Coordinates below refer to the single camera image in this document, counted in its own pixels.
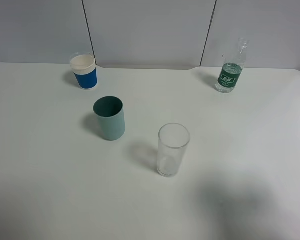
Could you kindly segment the clear bottle green label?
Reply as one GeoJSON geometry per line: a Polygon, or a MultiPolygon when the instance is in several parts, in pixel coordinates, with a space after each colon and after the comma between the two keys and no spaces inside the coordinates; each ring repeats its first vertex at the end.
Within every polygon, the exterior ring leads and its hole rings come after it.
{"type": "Polygon", "coordinates": [[[224,94],[231,93],[245,68],[249,40],[239,38],[237,44],[224,59],[221,72],[215,84],[215,89],[224,94]]]}

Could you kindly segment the teal green plastic cup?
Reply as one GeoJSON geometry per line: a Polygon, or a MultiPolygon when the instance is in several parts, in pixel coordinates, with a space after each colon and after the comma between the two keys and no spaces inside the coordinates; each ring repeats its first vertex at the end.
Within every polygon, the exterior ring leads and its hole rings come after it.
{"type": "Polygon", "coordinates": [[[124,104],[115,96],[105,96],[93,105],[93,111],[105,140],[115,141],[121,138],[126,130],[124,104]]]}

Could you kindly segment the clear drinking glass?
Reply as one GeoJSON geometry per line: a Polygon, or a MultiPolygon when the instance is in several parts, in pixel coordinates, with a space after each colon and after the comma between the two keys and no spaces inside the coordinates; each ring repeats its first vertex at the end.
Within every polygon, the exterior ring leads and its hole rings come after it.
{"type": "Polygon", "coordinates": [[[158,132],[157,171],[166,178],[179,172],[190,143],[188,129],[179,123],[167,123],[158,132]]]}

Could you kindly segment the blue paper cup white lid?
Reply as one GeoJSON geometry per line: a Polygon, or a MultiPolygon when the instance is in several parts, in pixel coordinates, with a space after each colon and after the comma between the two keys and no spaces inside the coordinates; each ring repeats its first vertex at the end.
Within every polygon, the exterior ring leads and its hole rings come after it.
{"type": "Polygon", "coordinates": [[[82,89],[90,90],[97,86],[97,63],[92,54],[77,52],[70,57],[69,65],[82,89]]]}

